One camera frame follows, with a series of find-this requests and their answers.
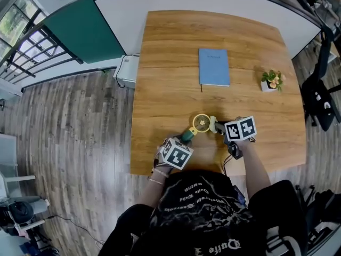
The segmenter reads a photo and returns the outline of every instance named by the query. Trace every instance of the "window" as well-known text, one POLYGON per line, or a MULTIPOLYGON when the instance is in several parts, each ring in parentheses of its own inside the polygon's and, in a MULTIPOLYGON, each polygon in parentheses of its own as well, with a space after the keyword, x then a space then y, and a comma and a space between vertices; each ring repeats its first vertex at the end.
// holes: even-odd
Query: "window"
MULTIPOLYGON (((28 29, 26 28, 26 26, 30 22, 30 19, 34 17, 37 11, 39 11, 40 13, 35 16, 35 19, 33 20, 32 26, 34 26, 42 21, 46 17, 46 15, 41 12, 41 10, 33 2, 33 0, 17 0, 6 12, 5 16, 3 16, 3 18, 0 20, 0 60, 3 59, 3 57, 8 53, 11 47, 16 44, 18 39, 21 37, 23 31, 25 29, 28 29)), ((27 50, 38 41, 40 41, 42 38, 44 38, 44 36, 39 32, 33 34, 21 45, 21 47, 19 48, 19 52, 17 52, 15 57, 19 57, 20 52, 27 50)), ((51 43, 49 40, 44 40, 29 51, 29 56, 32 57, 39 52, 43 52, 45 49, 48 49, 52 45, 53 43, 51 43)), ((53 52, 53 49, 47 50, 46 52, 43 52, 42 54, 34 57, 32 62, 27 63, 22 67, 24 69, 27 69, 32 63, 40 62, 46 59, 48 56, 51 56, 53 52)), ((24 55, 19 60, 25 61, 27 59, 29 59, 29 57, 24 55)))

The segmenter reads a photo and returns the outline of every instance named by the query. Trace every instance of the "yellow handheld fan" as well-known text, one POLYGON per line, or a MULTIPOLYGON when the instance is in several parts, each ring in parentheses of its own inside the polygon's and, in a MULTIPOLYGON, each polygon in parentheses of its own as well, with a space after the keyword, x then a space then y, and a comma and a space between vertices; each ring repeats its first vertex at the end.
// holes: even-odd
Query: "yellow handheld fan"
POLYGON ((209 130, 210 120, 209 116, 205 114, 196 115, 190 127, 181 136, 183 142, 189 142, 197 133, 205 133, 209 130))

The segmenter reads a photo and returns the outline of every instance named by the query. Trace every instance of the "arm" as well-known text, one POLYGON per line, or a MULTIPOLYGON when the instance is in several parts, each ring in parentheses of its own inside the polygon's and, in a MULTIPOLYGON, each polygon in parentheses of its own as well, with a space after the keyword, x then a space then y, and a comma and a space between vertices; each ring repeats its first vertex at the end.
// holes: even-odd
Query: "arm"
MULTIPOLYGON (((164 174, 169 174, 171 168, 169 168, 169 166, 159 166, 157 167, 157 170, 164 174)), ((153 208, 158 205, 166 181, 166 177, 158 171, 155 170, 153 175, 149 178, 147 186, 137 200, 137 204, 144 204, 153 208)))
POLYGON ((269 176, 249 140, 238 141, 242 150, 246 172, 246 188, 249 199, 259 190, 270 186, 269 176))

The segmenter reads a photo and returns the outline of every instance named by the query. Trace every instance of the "white pot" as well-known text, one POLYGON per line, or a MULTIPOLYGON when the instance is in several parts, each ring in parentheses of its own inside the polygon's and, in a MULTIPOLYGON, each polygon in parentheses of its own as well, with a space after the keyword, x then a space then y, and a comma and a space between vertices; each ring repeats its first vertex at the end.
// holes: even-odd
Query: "white pot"
POLYGON ((266 81, 261 82, 261 87, 263 92, 272 92, 277 90, 276 88, 269 88, 266 81))

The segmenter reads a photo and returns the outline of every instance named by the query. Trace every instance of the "green panel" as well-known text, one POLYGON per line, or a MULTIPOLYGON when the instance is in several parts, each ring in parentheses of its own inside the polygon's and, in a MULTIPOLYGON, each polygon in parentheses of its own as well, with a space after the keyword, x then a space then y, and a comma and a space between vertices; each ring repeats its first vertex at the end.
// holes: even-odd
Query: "green panel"
POLYGON ((94 0, 78 0, 45 18, 44 24, 86 63, 125 54, 94 0))

